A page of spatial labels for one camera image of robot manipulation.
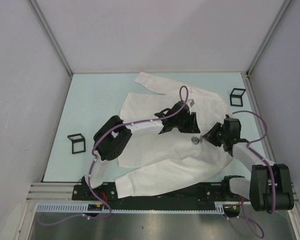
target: black wire cube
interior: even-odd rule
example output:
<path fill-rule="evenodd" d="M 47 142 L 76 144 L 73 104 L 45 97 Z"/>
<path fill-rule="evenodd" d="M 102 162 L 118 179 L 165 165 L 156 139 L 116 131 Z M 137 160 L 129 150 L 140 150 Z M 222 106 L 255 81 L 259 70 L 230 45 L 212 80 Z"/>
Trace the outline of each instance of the black wire cube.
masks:
<path fill-rule="evenodd" d="M 245 94 L 246 90 L 244 88 L 234 88 L 232 89 L 232 92 L 230 93 L 230 106 L 235 107 L 243 107 L 244 102 L 242 100 L 242 96 Z M 240 104 L 234 103 L 235 99 L 240 100 Z"/>
<path fill-rule="evenodd" d="M 81 133 L 72 134 L 67 136 L 72 142 L 72 154 L 79 154 L 86 152 L 86 139 Z M 83 150 L 75 151 L 75 144 L 83 142 Z"/>

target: shirt sleeve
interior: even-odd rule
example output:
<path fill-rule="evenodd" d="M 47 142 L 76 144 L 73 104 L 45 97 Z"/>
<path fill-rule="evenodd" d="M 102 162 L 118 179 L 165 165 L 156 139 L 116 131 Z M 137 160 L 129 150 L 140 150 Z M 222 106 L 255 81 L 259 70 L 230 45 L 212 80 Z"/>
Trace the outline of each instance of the shirt sleeve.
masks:
<path fill-rule="evenodd" d="M 172 80 L 167 77 L 156 76 L 145 72 L 140 72 L 140 74 L 136 77 L 134 81 L 136 83 L 141 84 L 151 92 L 157 94 L 170 95 L 177 93 L 179 95 L 179 89 L 181 88 L 181 86 L 187 86 L 189 90 L 189 97 L 191 97 L 192 93 L 195 93 L 201 94 L 203 96 L 210 96 L 223 99 L 223 97 L 218 93 L 197 88 L 183 82 Z"/>
<path fill-rule="evenodd" d="M 166 159 L 116 178 L 115 185 L 119 199 L 128 196 L 155 196 L 202 182 L 221 169 L 220 166 L 193 157 L 183 160 Z"/>

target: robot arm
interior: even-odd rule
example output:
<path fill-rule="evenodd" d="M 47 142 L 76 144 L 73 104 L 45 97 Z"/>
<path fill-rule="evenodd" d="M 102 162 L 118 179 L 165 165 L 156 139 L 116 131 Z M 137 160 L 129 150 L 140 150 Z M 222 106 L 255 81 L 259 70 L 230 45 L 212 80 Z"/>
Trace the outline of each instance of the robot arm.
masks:
<path fill-rule="evenodd" d="M 199 134 L 200 130 L 197 124 L 196 113 L 191 112 L 193 104 L 194 101 L 189 99 L 187 100 L 186 105 L 180 110 L 184 105 L 184 101 L 181 100 L 172 108 L 166 108 L 155 113 L 154 116 L 149 118 L 149 121 L 145 122 L 142 121 L 143 119 L 126 121 L 122 120 L 117 115 L 112 116 L 94 135 L 93 139 L 95 143 L 113 127 L 124 123 L 131 124 L 119 127 L 111 134 L 108 134 L 97 146 L 96 151 L 100 155 L 102 161 L 111 161 L 121 155 L 131 138 L 148 134 L 163 134 L 170 132 L 173 128 L 177 128 L 181 133 Z M 166 117 L 173 115 L 177 111 L 179 111 L 179 113 L 176 115 L 169 118 Z"/>
<path fill-rule="evenodd" d="M 240 138 L 241 123 L 236 118 L 226 115 L 223 124 L 217 122 L 203 138 L 216 147 L 223 146 L 225 152 L 235 157 L 251 172 L 250 181 L 244 177 L 233 176 L 229 180 L 229 190 L 250 199 L 256 211 L 270 211 L 272 209 L 272 181 L 271 173 L 259 156 L 248 149 L 246 139 Z M 274 175 L 275 209 L 290 210 L 294 207 L 294 197 L 290 172 L 285 164 L 275 164 L 266 160 Z"/>

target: fabric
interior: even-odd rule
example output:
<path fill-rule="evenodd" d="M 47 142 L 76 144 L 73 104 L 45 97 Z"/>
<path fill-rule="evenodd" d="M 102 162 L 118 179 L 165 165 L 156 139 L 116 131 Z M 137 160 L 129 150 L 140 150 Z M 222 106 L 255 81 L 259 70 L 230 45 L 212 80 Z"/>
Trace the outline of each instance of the fabric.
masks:
<path fill-rule="evenodd" d="M 227 104 L 217 93 L 175 80 L 141 72 L 135 82 L 162 95 L 129 93 L 120 112 L 123 120 L 145 119 L 180 100 L 179 89 L 186 85 L 191 111 L 196 112 L 201 134 L 180 133 L 178 129 L 159 135 L 132 138 L 119 156 L 119 165 L 138 168 L 115 180 L 118 197 L 154 196 L 207 180 L 233 159 L 222 147 L 207 141 L 194 145 L 191 138 L 207 133 L 228 114 Z"/>

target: gray wall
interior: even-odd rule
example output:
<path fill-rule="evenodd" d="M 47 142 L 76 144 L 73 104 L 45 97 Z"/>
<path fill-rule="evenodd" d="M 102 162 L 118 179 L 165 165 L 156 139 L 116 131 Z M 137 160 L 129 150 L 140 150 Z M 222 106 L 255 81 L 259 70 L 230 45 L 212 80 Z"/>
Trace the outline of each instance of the gray wall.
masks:
<path fill-rule="evenodd" d="M 74 73 L 245 71 L 283 1 L 37 0 Z"/>
<path fill-rule="evenodd" d="M 276 159 L 300 200 L 300 0 L 295 0 L 251 75 Z"/>
<path fill-rule="evenodd" d="M 0 225 L 39 180 L 68 82 L 27 1 L 0 1 Z"/>

